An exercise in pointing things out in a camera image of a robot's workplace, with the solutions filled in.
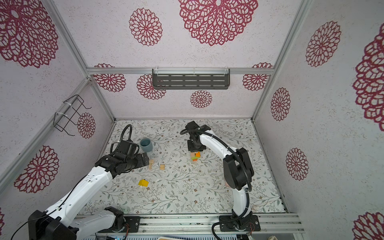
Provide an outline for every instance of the white cable clip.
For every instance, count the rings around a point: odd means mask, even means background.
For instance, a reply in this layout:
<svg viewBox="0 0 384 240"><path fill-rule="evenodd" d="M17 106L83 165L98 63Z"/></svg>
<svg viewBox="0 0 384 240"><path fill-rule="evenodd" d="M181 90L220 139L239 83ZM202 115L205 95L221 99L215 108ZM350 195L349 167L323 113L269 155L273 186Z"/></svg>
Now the white cable clip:
<svg viewBox="0 0 384 240"><path fill-rule="evenodd" d="M68 115L67 115L67 114L64 114L64 113L56 113L56 114L62 114L62 115L64 115L64 116L68 117Z"/></svg>

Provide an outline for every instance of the red mandala print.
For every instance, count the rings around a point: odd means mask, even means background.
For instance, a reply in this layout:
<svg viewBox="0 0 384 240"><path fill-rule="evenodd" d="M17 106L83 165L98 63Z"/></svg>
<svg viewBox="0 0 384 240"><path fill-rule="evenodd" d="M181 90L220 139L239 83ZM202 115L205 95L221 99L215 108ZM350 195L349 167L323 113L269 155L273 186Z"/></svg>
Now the red mandala print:
<svg viewBox="0 0 384 240"><path fill-rule="evenodd" d="M285 160L289 174L296 180L303 180L308 174L308 161L304 153L297 148L292 148Z"/></svg>
<svg viewBox="0 0 384 240"><path fill-rule="evenodd" d="M58 35L39 0L0 1L0 52L23 67L49 65Z"/></svg>
<svg viewBox="0 0 384 240"><path fill-rule="evenodd" d="M95 133L95 119L91 114L83 113L80 115L77 124L77 130L83 138L90 138Z"/></svg>
<svg viewBox="0 0 384 240"><path fill-rule="evenodd" d="M334 21L327 22L317 29L308 43L305 54L308 64L317 67L327 62L337 49L340 35L340 26Z"/></svg>
<svg viewBox="0 0 384 240"><path fill-rule="evenodd" d="M13 185L21 192L37 193L55 179L58 168L59 159L55 151L43 146Z"/></svg>
<svg viewBox="0 0 384 240"><path fill-rule="evenodd" d="M163 35L159 18L150 10L144 8L138 8L132 13L129 28L133 37L146 46L157 44Z"/></svg>
<svg viewBox="0 0 384 240"><path fill-rule="evenodd" d="M223 45L252 21L257 0L179 0L184 28L200 43Z"/></svg>
<svg viewBox="0 0 384 240"><path fill-rule="evenodd" d="M166 90L156 90L153 88L151 74L140 76L137 80L137 89L141 95L152 100L162 98L167 92Z"/></svg>
<svg viewBox="0 0 384 240"><path fill-rule="evenodd" d="M198 90L191 95L191 103L197 108L205 108L212 102L212 95L204 90Z"/></svg>
<svg viewBox="0 0 384 240"><path fill-rule="evenodd" d="M353 223L354 240L384 239L384 216L381 213L366 212L364 215L359 215L359 218Z"/></svg>
<svg viewBox="0 0 384 240"><path fill-rule="evenodd" d="M114 68L109 64L97 64L96 68ZM125 88L125 78L123 74L94 74L93 77L98 85L110 92L120 92Z"/></svg>
<svg viewBox="0 0 384 240"><path fill-rule="evenodd" d="M0 208L0 236L1 236L1 230L3 229L4 226L4 214L1 213L1 208Z"/></svg>
<svg viewBox="0 0 384 240"><path fill-rule="evenodd" d="M364 109L364 117L377 122L384 131L384 23L375 39L364 48L362 61L355 69L355 102Z"/></svg>
<svg viewBox="0 0 384 240"><path fill-rule="evenodd" d="M276 121L283 120L291 107L290 95L285 88L279 88L273 94L271 101L271 113Z"/></svg>
<svg viewBox="0 0 384 240"><path fill-rule="evenodd" d="M253 66L253 68L272 68L270 63L259 63ZM267 74L246 74L243 76L243 85L246 89L251 91L257 91L264 88L265 82L268 80Z"/></svg>

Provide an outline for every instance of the blue mug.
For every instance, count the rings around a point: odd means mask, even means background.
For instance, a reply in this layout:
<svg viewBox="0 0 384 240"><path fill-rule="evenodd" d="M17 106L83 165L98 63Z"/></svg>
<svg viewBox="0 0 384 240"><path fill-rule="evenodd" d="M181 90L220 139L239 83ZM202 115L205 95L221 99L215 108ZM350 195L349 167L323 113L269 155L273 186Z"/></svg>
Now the blue mug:
<svg viewBox="0 0 384 240"><path fill-rule="evenodd" d="M140 141L140 147L144 152L150 152L153 149L152 141L149 138L144 138Z"/></svg>

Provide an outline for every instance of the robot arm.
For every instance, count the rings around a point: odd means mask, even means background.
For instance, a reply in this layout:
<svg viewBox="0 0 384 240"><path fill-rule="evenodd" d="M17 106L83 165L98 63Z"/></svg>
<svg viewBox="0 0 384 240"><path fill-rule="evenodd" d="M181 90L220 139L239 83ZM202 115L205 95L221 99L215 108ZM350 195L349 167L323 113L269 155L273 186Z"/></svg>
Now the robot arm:
<svg viewBox="0 0 384 240"><path fill-rule="evenodd" d="M251 209L247 209L247 192L251 191L250 183L254 171L247 150L236 149L220 140L207 125L199 126L195 121L189 122L180 134L189 133L188 150L190 152L203 151L207 147L223 160L224 178L233 192L232 217L240 217L235 222L238 230L244 229L252 218Z"/></svg>
<svg viewBox="0 0 384 240"><path fill-rule="evenodd" d="M122 140L130 127L127 141ZM253 168L244 148L227 146L215 136L206 125L198 126L194 121L187 124L180 134L190 134L188 150L203 151L207 147L223 159L224 178L233 189L233 219L238 230L248 225L252 212L247 208L247 191L254 175ZM80 240L103 229L120 231L124 228L123 212L113 207L81 220L74 220L81 208L105 184L121 173L149 165L146 153L139 154L139 146L131 141L132 126L123 130L116 150L103 156L91 171L79 181L68 194L41 212L36 210L28 218L30 239L34 240Z"/></svg>
<svg viewBox="0 0 384 240"><path fill-rule="evenodd" d="M128 140L122 140L130 127ZM76 186L44 212L36 210L28 218L29 237L34 240L80 240L103 229L124 228L124 213L107 207L103 211L74 220L81 208L105 184L121 173L149 165L147 153L139 154L139 145L131 141L132 126L121 133L115 151L103 156Z"/></svg>

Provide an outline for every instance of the table surface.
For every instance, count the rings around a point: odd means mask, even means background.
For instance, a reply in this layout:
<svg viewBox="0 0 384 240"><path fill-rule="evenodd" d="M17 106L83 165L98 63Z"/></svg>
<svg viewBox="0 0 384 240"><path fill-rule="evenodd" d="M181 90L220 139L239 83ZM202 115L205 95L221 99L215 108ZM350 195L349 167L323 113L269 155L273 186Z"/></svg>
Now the table surface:
<svg viewBox="0 0 384 240"><path fill-rule="evenodd" d="M79 212L95 214L113 206L125 214L206 214L229 213L233 207L232 189L225 186L222 160L211 150L201 152L193 162L187 148L189 134L180 135L191 120L121 120L105 149L117 142L127 124L132 124L133 142L149 138L153 150L148 153L154 160L148 166L121 174L103 186ZM208 125L228 145L244 147L249 152L255 175L252 177L250 206L253 212L285 212L274 184L268 164L261 151L254 127L249 119L194 120ZM139 186L141 179L148 187Z"/></svg>

